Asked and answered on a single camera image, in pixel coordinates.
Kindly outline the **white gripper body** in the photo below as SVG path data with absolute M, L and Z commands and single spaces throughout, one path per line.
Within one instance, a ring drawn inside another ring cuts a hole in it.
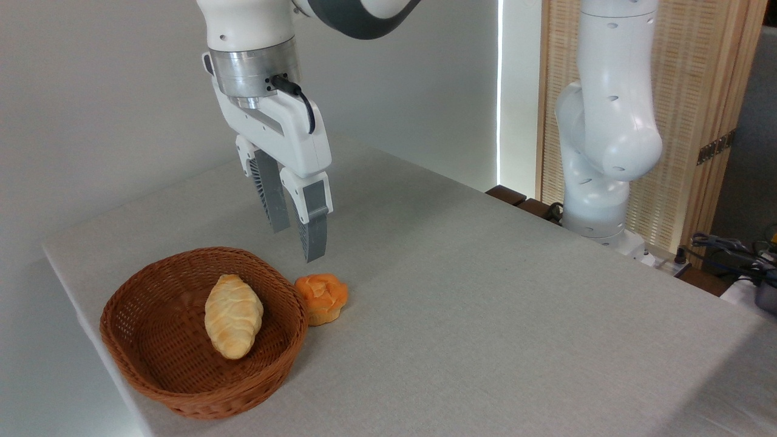
M 299 82 L 295 52 L 205 52 L 203 65 L 232 130 L 302 178 L 332 163 L 316 103 L 272 82 L 275 76 Z

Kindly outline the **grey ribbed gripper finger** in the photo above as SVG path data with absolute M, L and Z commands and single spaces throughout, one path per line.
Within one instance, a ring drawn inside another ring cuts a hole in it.
M 277 160 L 243 135 L 236 136 L 236 148 L 244 174 L 254 183 L 273 231 L 278 233 L 288 228 L 290 226 L 288 208 Z
M 294 205 L 304 258 L 319 259 L 327 251 L 327 216 L 333 211 L 327 172 L 302 178 L 291 169 L 281 169 L 280 179 Z

